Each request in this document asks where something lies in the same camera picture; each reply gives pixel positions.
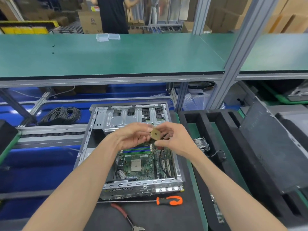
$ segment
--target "pliers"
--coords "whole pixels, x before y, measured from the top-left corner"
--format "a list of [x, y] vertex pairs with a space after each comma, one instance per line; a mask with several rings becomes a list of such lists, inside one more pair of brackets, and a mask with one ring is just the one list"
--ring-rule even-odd
[[111, 206], [117, 210], [119, 210], [123, 216], [127, 219], [127, 221], [129, 222], [129, 224], [132, 227], [132, 231], [145, 231], [144, 228], [136, 226], [133, 224], [132, 220], [129, 218], [129, 216], [127, 215], [127, 213], [124, 211], [123, 208], [121, 208], [119, 205], [117, 205], [116, 203], [111, 203]]

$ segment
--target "computer chassis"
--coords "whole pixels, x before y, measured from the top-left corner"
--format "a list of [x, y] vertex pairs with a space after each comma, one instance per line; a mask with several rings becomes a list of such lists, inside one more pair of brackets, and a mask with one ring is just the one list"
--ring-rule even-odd
[[[97, 145], [107, 134], [117, 130], [118, 128], [125, 127], [127, 124], [133, 122], [147, 123], [152, 124], [153, 126], [157, 126], [164, 121], [171, 122], [171, 116], [167, 102], [162, 101], [119, 103], [116, 105], [92, 105], [91, 109], [92, 113], [90, 122], [87, 126], [75, 167], [79, 166], [91, 154], [91, 152], [95, 149], [95, 147], [97, 147]], [[168, 169], [171, 166], [174, 173], [169, 178], [167, 178], [166, 174], [159, 174], [157, 172], [159, 175], [153, 180], [138, 180], [136, 178], [117, 179], [116, 171], [119, 163], [118, 154], [113, 166], [109, 171], [99, 198], [101, 200], [117, 200], [138, 196], [172, 193], [183, 190], [184, 175], [182, 173], [181, 166], [179, 165], [177, 155], [170, 149], [168, 150], [171, 155], [170, 161], [172, 161], [172, 164], [168, 165]]]

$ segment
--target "pci slot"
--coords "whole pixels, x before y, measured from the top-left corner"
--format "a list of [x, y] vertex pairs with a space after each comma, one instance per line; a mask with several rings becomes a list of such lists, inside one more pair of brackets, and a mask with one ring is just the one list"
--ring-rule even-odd
[[168, 174], [169, 176], [171, 177], [171, 169], [170, 169], [170, 163], [169, 163], [169, 160], [167, 159], [167, 170], [168, 170]]
[[166, 171], [166, 165], [164, 159], [161, 161], [161, 166], [163, 167], [163, 170]]

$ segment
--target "orange screwdriver handle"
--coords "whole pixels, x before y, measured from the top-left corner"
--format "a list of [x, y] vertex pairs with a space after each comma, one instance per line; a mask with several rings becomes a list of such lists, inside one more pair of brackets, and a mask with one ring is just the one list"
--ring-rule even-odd
[[183, 204], [183, 199], [181, 196], [169, 196], [167, 198], [156, 198], [156, 204], [157, 205], [171, 205], [171, 206], [177, 206]]

